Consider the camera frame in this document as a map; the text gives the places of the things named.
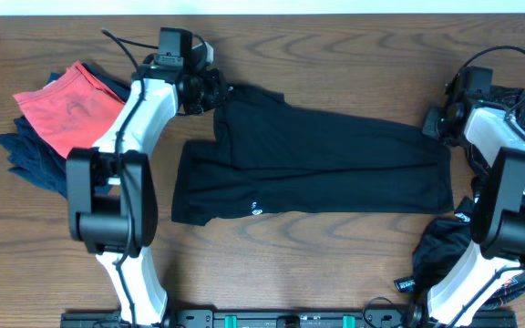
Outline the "black t-shirt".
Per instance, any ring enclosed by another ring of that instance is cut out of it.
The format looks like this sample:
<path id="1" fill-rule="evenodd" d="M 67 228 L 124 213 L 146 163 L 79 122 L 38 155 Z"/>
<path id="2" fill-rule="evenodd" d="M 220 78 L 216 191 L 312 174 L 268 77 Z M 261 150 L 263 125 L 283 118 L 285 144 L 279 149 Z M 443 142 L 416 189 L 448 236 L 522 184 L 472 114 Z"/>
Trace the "black t-shirt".
<path id="1" fill-rule="evenodd" d="M 184 145 L 175 222 L 454 208 L 450 152 L 413 126 L 297 108 L 280 93 L 236 85 L 214 111 L 213 132 Z"/>

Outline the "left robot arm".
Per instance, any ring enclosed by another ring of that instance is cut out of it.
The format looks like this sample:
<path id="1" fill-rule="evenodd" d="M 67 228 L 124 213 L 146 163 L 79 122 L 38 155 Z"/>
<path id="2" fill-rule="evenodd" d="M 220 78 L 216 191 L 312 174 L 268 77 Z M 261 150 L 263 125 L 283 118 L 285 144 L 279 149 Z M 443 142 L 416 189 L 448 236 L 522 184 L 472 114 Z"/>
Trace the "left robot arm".
<path id="1" fill-rule="evenodd" d="M 116 327 L 169 324 L 168 294 L 150 247 L 158 203 L 149 164 L 166 125 L 179 114 L 214 109 L 228 88 L 218 69 L 143 65 L 131 94 L 108 131 L 89 148 L 67 156 L 68 224 L 104 267 L 120 302 Z"/>

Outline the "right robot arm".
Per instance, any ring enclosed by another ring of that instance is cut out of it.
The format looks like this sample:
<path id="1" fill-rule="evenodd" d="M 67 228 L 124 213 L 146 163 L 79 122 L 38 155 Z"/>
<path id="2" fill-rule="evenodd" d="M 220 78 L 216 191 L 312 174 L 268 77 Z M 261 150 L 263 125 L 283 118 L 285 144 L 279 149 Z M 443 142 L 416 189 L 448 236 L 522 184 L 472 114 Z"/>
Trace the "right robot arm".
<path id="1" fill-rule="evenodd" d="M 471 219 L 471 241 L 407 315 L 409 327 L 463 327 L 510 278 L 525 272 L 525 131 L 509 108 L 482 102 L 461 137 L 490 166 Z"/>

